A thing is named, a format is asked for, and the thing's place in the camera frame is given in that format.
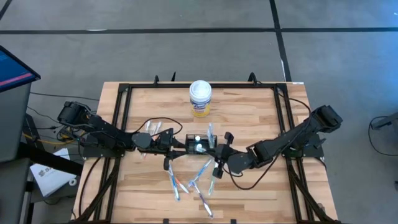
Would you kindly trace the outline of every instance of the monitor screen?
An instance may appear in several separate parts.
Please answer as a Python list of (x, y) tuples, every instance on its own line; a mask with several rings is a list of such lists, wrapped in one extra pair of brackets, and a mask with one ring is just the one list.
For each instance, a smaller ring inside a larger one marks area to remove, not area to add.
[(0, 92), (36, 79), (38, 75), (5, 49), (0, 49)]

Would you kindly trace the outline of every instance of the wooden tabletop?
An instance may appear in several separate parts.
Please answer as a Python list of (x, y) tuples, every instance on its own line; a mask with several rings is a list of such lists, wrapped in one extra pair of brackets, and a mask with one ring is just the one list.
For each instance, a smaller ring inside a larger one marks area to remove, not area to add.
[[(111, 122), (113, 117), (118, 85), (118, 82), (104, 83), (97, 113), (107, 122)], [(287, 86), (291, 98), (308, 104), (302, 83), (288, 83)], [(286, 115), (283, 100), (281, 103)], [(297, 125), (308, 116), (308, 111), (300, 103), (291, 101), (290, 104)], [(123, 103), (118, 127), (121, 125), (122, 111)], [(219, 141), (223, 142), (225, 132), (229, 131), (234, 135), (232, 146), (241, 151), (246, 151), (246, 146), (252, 143), (273, 139), (280, 133), (274, 95), (269, 89), (214, 88), (211, 111), (205, 118), (192, 116), (188, 88), (133, 89), (126, 131), (135, 131), (146, 119), (158, 116), (170, 117), (183, 124), (182, 132), (176, 135), (176, 138), (182, 142), (185, 141), (187, 133), (205, 134), (208, 123), (212, 122)], [(171, 121), (162, 120), (162, 122), (161, 130), (178, 128)], [(208, 156), (183, 156), (174, 160), (172, 165), (175, 176), (187, 185), (208, 158)], [(97, 163), (90, 175), (83, 196), (82, 210), (90, 204), (98, 192), (103, 160)], [(252, 190), (237, 189), (229, 175), (224, 174), (222, 179), (216, 180), (214, 192), (209, 196), (207, 192), (212, 169), (207, 169), (200, 177), (198, 186), (205, 194), (214, 213), (212, 220), (208, 218), (200, 198), (193, 189), (189, 189), (190, 194), (179, 189), (181, 201), (174, 200), (169, 176), (163, 170), (163, 160), (164, 156), (148, 155), (142, 160), (137, 151), (126, 153), (121, 160), (113, 223), (161, 223), (164, 218), (169, 218), (170, 223), (229, 223), (231, 219), (237, 219), (238, 223), (295, 223), (289, 179), (285, 160), (282, 157)], [(95, 159), (88, 159), (85, 162), (82, 180), (86, 179), (94, 161)], [(312, 158), (306, 158), (303, 162), (310, 193), (318, 203), (322, 204), (330, 217), (337, 219), (324, 166)], [(240, 186), (251, 186), (265, 169), (266, 166), (262, 169), (245, 170), (243, 177), (236, 178), (236, 181)], [(80, 182), (73, 208), (76, 214), (82, 184), (83, 181)], [(106, 213), (108, 193), (104, 198), (106, 200), (103, 203), (102, 218)], [(299, 198), (303, 218), (306, 218), (300, 193)]]

